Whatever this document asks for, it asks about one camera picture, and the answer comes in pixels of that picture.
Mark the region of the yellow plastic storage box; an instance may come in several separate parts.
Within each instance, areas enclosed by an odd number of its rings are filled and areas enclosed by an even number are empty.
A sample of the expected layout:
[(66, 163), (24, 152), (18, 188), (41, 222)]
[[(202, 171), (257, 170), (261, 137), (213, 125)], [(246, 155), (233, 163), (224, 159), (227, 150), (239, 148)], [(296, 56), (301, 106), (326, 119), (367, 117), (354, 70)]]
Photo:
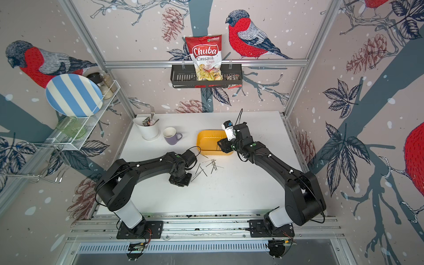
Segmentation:
[(197, 146), (201, 148), (201, 154), (204, 156), (224, 156), (230, 153), (224, 153), (218, 146), (218, 142), (227, 139), (224, 130), (203, 130), (198, 133)]

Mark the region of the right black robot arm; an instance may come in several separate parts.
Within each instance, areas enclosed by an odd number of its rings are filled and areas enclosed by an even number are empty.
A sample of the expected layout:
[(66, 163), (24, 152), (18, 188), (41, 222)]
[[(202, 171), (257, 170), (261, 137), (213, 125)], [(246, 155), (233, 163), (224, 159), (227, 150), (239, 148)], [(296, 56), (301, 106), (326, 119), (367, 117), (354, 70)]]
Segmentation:
[(218, 141), (224, 153), (235, 151), (244, 162), (251, 162), (270, 174), (284, 188), (284, 205), (268, 212), (264, 220), (270, 230), (288, 224), (302, 226), (318, 216), (324, 216), (326, 203), (318, 178), (311, 172), (301, 172), (276, 155), (260, 141), (255, 141), (247, 123), (225, 121), (226, 138)]

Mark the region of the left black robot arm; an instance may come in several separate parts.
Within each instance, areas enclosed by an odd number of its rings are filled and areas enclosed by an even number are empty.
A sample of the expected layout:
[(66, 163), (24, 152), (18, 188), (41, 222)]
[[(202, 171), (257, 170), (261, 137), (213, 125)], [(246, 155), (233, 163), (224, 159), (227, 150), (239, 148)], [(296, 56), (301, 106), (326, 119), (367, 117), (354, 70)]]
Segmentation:
[(145, 226), (145, 218), (131, 201), (135, 186), (161, 174), (169, 174), (169, 182), (175, 186), (188, 186), (192, 178), (188, 171), (196, 163), (197, 156), (191, 150), (183, 154), (168, 152), (140, 162), (119, 159), (97, 182), (95, 192), (106, 208), (119, 217), (128, 229), (139, 229)]

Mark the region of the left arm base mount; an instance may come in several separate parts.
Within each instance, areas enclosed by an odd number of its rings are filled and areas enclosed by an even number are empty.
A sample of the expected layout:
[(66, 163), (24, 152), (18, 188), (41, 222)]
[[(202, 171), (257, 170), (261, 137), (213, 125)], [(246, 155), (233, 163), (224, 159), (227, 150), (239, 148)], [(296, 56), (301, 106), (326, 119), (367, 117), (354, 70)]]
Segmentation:
[(128, 228), (120, 219), (116, 223), (117, 239), (137, 240), (130, 243), (127, 257), (129, 261), (137, 261), (150, 246), (152, 239), (160, 239), (163, 231), (163, 221), (147, 221), (145, 218), (134, 228)]

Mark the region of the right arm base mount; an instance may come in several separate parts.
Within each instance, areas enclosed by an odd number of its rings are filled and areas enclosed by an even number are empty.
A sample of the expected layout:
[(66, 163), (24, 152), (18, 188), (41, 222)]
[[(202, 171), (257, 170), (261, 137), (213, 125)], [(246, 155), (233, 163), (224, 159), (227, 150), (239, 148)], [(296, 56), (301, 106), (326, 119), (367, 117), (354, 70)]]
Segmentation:
[(292, 224), (276, 227), (272, 224), (269, 214), (262, 220), (252, 219), (248, 221), (249, 227), (245, 229), (253, 238), (266, 237), (269, 255), (273, 258), (282, 258), (288, 253), (294, 244), (294, 229)]

